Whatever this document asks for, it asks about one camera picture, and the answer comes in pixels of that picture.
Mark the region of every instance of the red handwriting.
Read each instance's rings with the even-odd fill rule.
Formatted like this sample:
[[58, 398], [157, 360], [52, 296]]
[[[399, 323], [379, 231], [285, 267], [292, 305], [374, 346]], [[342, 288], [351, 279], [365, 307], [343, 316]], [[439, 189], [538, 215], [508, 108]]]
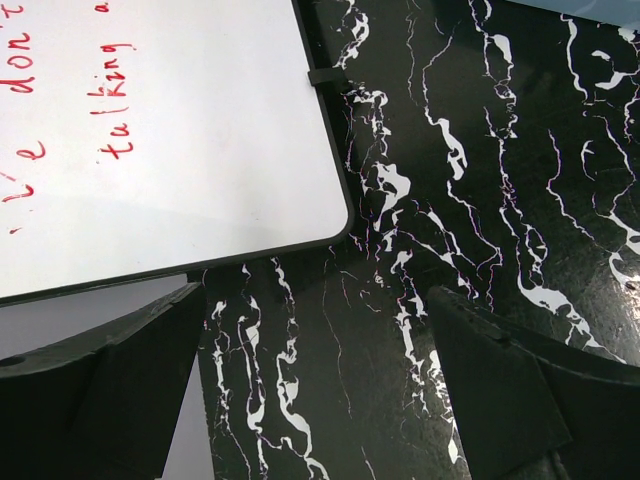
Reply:
[[130, 43], [113, 43], [111, 45], [102, 45], [100, 47], [100, 49], [104, 52], [104, 53], [114, 53], [116, 51], [116, 49], [118, 48], [124, 48], [124, 47], [129, 47], [129, 48], [133, 48], [134, 50], [137, 50], [136, 47], [134, 47], [133, 45], [131, 45]]
[[133, 151], [133, 144], [131, 142], [127, 142], [129, 145], [128, 149], [125, 150], [116, 150], [110, 144], [107, 144], [107, 148], [101, 148], [100, 151], [103, 153], [110, 153], [116, 160], [120, 160], [121, 153], [129, 153]]
[[33, 92], [33, 88], [31, 88], [27, 83], [31, 83], [35, 80], [35, 77], [29, 77], [26, 80], [0, 80], [0, 85], [11, 85], [12, 92], [17, 93], [31, 93]]
[[87, 95], [90, 97], [104, 97], [105, 95], [107, 97], [126, 97], [127, 94], [120, 91], [120, 88], [122, 87], [122, 85], [124, 85], [124, 82], [120, 82], [118, 85], [116, 85], [116, 88], [114, 88], [113, 90], [110, 88], [107, 88], [106, 93], [104, 91], [104, 87], [98, 87], [98, 93], [89, 92], [87, 93]]
[[129, 127], [126, 123], [123, 123], [121, 127], [113, 127], [113, 132], [111, 132], [112, 137], [128, 137], [129, 136]]
[[[24, 7], [18, 5], [17, 7], [7, 7], [5, 4], [0, 4], [0, 11], [4, 14], [4, 18], [10, 20], [14, 15], [18, 15], [24, 12]], [[22, 38], [10, 39], [7, 45], [9, 49], [29, 51], [31, 47], [29, 42], [31, 37], [28, 33], [23, 32]], [[7, 65], [14, 67], [18, 70], [27, 70], [33, 66], [33, 60], [27, 55], [12, 55], [7, 60]], [[0, 85], [9, 86], [9, 90], [16, 93], [31, 93], [33, 87], [30, 84], [35, 80], [35, 77], [28, 77], [23, 80], [0, 80]]]
[[12, 14], [22, 13], [24, 12], [24, 8], [18, 5], [18, 10], [11, 10], [4, 6], [4, 3], [0, 3], [0, 10], [4, 13], [4, 18], [8, 19]]
[[99, 112], [89, 112], [91, 115], [104, 115], [107, 113], [121, 113], [121, 112], [126, 112], [127, 110], [129, 110], [129, 107], [125, 107], [125, 108], [120, 108], [118, 110], [101, 110]]
[[[101, 13], [106, 13], [109, 11], [108, 3], [103, 5], [97, 5], [94, 8], [96, 11]], [[101, 45], [100, 50], [102, 53], [116, 53], [122, 50], [131, 49], [136, 50], [136, 47], [131, 43], [111, 43], [107, 45]], [[110, 85], [98, 87], [95, 92], [88, 92], [87, 95], [90, 97], [126, 97], [127, 94], [122, 91], [125, 81], [127, 77], [121, 73], [120, 71], [116, 71], [116, 69], [120, 69], [120, 65], [118, 62], [118, 58], [112, 58], [103, 63], [104, 70], [107, 71], [105, 73], [105, 80], [107, 82], [113, 82]], [[120, 109], [113, 110], [100, 110], [100, 111], [92, 111], [89, 112], [91, 115], [105, 115], [105, 114], [117, 114], [123, 113], [129, 110], [129, 107], [124, 107]], [[129, 125], [126, 123], [122, 123], [120, 126], [116, 125], [113, 127], [113, 130], [109, 134], [112, 137], [129, 137]], [[112, 155], [115, 160], [120, 160], [121, 156], [125, 153], [132, 152], [134, 149], [132, 142], [127, 142], [126, 146], [114, 146], [111, 143], [107, 143], [107, 146], [104, 148], [98, 149], [101, 153], [106, 153], [108, 155]]]
[[[14, 182], [14, 183], [16, 182], [15, 177], [12, 177], [11, 175], [7, 175], [6, 173], [0, 172], [0, 176], [6, 178], [10, 182]], [[31, 195], [33, 195], [34, 190], [33, 190], [33, 188], [31, 186], [27, 185], [26, 183], [23, 184], [22, 186], [26, 190], [25, 193], [20, 193], [20, 194], [17, 194], [17, 195], [9, 195], [7, 197], [4, 197], [2, 199], [2, 203], [7, 203], [7, 202], [10, 202], [11, 200], [16, 200], [18, 198], [26, 198], [26, 197], [30, 197]]]
[[31, 50], [27, 45], [18, 45], [19, 43], [28, 43], [31, 37], [28, 33], [22, 32], [22, 40], [9, 40], [9, 48], [17, 48], [18, 50]]
[[96, 5], [95, 7], [93, 7], [93, 9], [96, 12], [100, 12], [100, 13], [109, 13], [109, 2], [104, 2], [100, 5]]
[[31, 150], [18, 150], [16, 155], [22, 158], [27, 158], [29, 160], [37, 160], [39, 158], [44, 157], [47, 154], [47, 151], [42, 145], [42, 142], [38, 140], [38, 145], [40, 146], [40, 153], [33, 153]]

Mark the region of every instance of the black marble pattern surface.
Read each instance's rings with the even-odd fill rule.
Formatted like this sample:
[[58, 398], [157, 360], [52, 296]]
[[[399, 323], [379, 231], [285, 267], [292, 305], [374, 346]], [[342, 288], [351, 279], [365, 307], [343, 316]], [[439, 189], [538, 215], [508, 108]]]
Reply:
[[469, 478], [429, 326], [445, 285], [640, 365], [640, 36], [503, 0], [318, 0], [357, 216], [209, 270], [216, 479]]

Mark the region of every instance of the whiteboard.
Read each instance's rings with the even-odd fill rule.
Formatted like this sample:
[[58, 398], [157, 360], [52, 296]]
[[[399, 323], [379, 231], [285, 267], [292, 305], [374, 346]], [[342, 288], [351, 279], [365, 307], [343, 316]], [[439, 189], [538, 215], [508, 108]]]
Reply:
[[290, 0], [16, 0], [0, 25], [0, 298], [344, 232]]

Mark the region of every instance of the black table surface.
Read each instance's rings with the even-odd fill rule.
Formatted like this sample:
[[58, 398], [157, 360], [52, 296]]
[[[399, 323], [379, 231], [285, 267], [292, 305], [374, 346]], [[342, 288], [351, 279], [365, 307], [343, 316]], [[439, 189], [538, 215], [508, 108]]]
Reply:
[[356, 220], [203, 275], [216, 478], [467, 478], [431, 286], [640, 365], [640, 36], [503, 0], [306, 3], [354, 82]]

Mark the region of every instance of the black plastic frame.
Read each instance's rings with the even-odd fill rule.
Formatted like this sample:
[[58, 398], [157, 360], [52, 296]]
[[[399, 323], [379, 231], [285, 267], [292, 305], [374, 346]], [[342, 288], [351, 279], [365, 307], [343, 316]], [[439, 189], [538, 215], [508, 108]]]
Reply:
[[[319, 23], [315, 16], [315, 12], [313, 12], [313, 2], [308, 0], [292, 0], [292, 6], [295, 12], [296, 20], [298, 23], [298, 29], [300, 31], [300, 36], [301, 36], [304, 50], [307, 56], [309, 69], [315, 70], [318, 68], [332, 67], [332, 65], [329, 64], [329, 59], [328, 59], [328, 56], [326, 55], [326, 52], [324, 52], [324, 50], [320, 46], [321, 42], [320, 43], [316, 42], [316, 44], [319, 45], [319, 48], [317, 49], [312, 48], [312, 44], [310, 41], [310, 34], [311, 35], [315, 34], [316, 36], [318, 36], [318, 39], [320, 38]], [[318, 97], [318, 102], [320, 103], [320, 110], [322, 112], [322, 118], [324, 121], [325, 130], [327, 131], [327, 135], [329, 137], [331, 152], [333, 154], [333, 158], [336, 164], [336, 170], [338, 172], [340, 185], [342, 187], [342, 193], [344, 195], [345, 202], [347, 205], [347, 210], [348, 210], [347, 223], [344, 229], [340, 233], [338, 233], [333, 237], [316, 240], [313, 242], [304, 242], [304, 243], [294, 244], [286, 247], [260, 250], [260, 251], [241, 254], [241, 255], [234, 255], [231, 257], [225, 257], [225, 258], [220, 258], [216, 260], [196, 262], [191, 264], [179, 265], [176, 267], [136, 273], [132, 275], [124, 275], [120, 277], [114, 277], [114, 278], [109, 278], [109, 279], [99, 280], [94, 282], [86, 282], [86, 283], [80, 283], [75, 285], [68, 285], [65, 287], [58, 287], [58, 288], [39, 290], [39, 291], [20, 294], [20, 295], [13, 295], [9, 297], [0, 298], [0, 307], [14, 305], [18, 303], [30, 302], [35, 300], [54, 298], [54, 297], [59, 297], [63, 295], [70, 295], [74, 293], [87, 292], [91, 290], [101, 289], [104, 287], [124, 285], [127, 283], [134, 283], [142, 280], [151, 280], [154, 278], [162, 278], [162, 277], [168, 277], [171, 275], [189, 273], [193, 271], [201, 271], [201, 270], [205, 270], [208, 268], [213, 268], [221, 265], [245, 262], [245, 261], [249, 261], [249, 260], [260, 258], [260, 257], [276, 256], [276, 255], [280, 255], [287, 252], [298, 251], [298, 250], [308, 249], [308, 248], [315, 248], [315, 247], [323, 247], [327, 245], [332, 245], [334, 243], [338, 243], [349, 233], [349, 231], [351, 231], [351, 228], [354, 222], [353, 202], [351, 201], [351, 196], [349, 194], [349, 189], [347, 187], [347, 180], [346, 180], [346, 176], [343, 168], [341, 151], [339, 148], [339, 144], [336, 142], [336, 131], [332, 127], [331, 114], [330, 114], [330, 109], [328, 107], [329, 97], [333, 95], [339, 96], [340, 92], [336, 91], [333, 88], [323, 88], [323, 86], [319, 86], [319, 87], [316, 87], [316, 95]]]

